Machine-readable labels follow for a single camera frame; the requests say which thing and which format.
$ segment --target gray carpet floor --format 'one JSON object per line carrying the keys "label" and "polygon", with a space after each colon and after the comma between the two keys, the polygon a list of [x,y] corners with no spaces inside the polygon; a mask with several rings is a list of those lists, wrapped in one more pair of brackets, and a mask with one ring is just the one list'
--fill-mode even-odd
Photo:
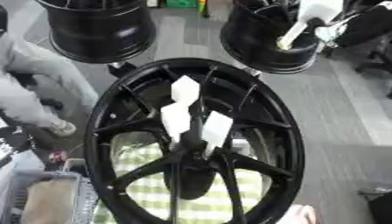
{"label": "gray carpet floor", "polygon": [[[1,4],[10,11],[15,33],[51,49],[46,14],[40,6],[27,0],[2,0]],[[224,1],[213,1],[212,8],[210,19],[200,17],[195,9],[151,10],[157,40],[130,62],[142,65],[166,58],[200,57],[237,66],[239,63],[222,49],[219,41],[230,6]],[[307,163],[297,203],[314,206],[321,223],[373,223],[367,204],[357,191],[363,187],[392,186],[392,101],[385,98],[389,75],[379,71],[359,74],[353,70],[365,59],[369,47],[337,51],[330,59],[319,56],[302,73],[264,73],[261,77],[289,106],[302,130]],[[105,66],[75,64],[100,94],[115,81]],[[52,88],[43,85],[41,91],[52,93]],[[80,126],[80,132],[70,139],[53,139],[49,144],[71,150],[81,143],[86,117],[79,115],[74,99],[66,93],[52,95],[66,104],[67,116]],[[76,157],[81,155],[80,150],[73,153]]]}

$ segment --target plastic basket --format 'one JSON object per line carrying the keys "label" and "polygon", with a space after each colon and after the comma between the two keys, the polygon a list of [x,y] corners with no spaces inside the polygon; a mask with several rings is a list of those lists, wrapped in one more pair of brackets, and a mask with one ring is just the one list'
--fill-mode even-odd
{"label": "plastic basket", "polygon": [[97,196],[88,179],[81,178],[81,175],[72,172],[16,171],[10,182],[1,223],[20,223],[27,202],[28,187],[43,179],[73,179],[75,187],[73,215],[67,224],[88,224],[91,221]]}
{"label": "plastic basket", "polygon": [[198,7],[198,0],[167,0],[167,7]]}

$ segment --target gray storage bin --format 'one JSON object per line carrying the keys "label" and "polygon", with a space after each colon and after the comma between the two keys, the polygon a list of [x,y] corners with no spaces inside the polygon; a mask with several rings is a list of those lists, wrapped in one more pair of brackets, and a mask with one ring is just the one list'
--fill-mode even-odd
{"label": "gray storage bin", "polygon": [[27,202],[27,189],[33,183],[51,179],[74,180],[73,215],[67,224],[88,224],[97,201],[88,179],[73,172],[16,171],[10,182],[2,224],[19,224]]}

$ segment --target person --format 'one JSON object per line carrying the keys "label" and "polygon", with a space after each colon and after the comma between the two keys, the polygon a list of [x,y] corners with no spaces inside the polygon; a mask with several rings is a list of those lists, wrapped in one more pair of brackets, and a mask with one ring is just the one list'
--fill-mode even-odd
{"label": "person", "polygon": [[311,206],[293,205],[276,224],[317,224],[316,211]]}
{"label": "person", "polygon": [[43,106],[37,95],[22,87],[10,73],[42,74],[55,80],[80,100],[88,114],[98,101],[98,94],[72,61],[12,36],[5,27],[2,29],[1,23],[0,16],[0,109],[13,120],[48,129],[59,137],[72,135],[76,127]]}

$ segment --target black rim on stand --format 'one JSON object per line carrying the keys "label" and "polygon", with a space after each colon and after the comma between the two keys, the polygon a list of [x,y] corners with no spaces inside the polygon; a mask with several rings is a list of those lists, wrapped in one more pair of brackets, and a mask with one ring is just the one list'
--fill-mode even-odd
{"label": "black rim on stand", "polygon": [[[200,98],[190,107],[191,130],[173,144],[159,111],[172,102],[170,85],[182,75],[200,84]],[[200,124],[211,111],[231,117],[234,123],[224,146],[205,158]],[[126,132],[152,134],[162,157],[116,176],[110,143],[113,137]],[[256,157],[234,150],[233,141],[239,135],[249,142]],[[271,142],[269,151],[274,154],[273,163],[257,156],[265,150],[267,138]],[[180,223],[179,199],[192,200],[203,195],[215,174],[222,177],[232,202],[232,219],[227,223],[275,223],[297,196],[305,168],[305,149],[298,126],[279,97],[250,74],[209,59],[160,60],[118,80],[90,116],[85,144],[94,188],[119,223]],[[270,179],[265,194],[248,211],[242,207],[237,169],[258,172]],[[167,220],[147,212],[126,193],[131,183],[156,173],[164,174],[171,194]]]}

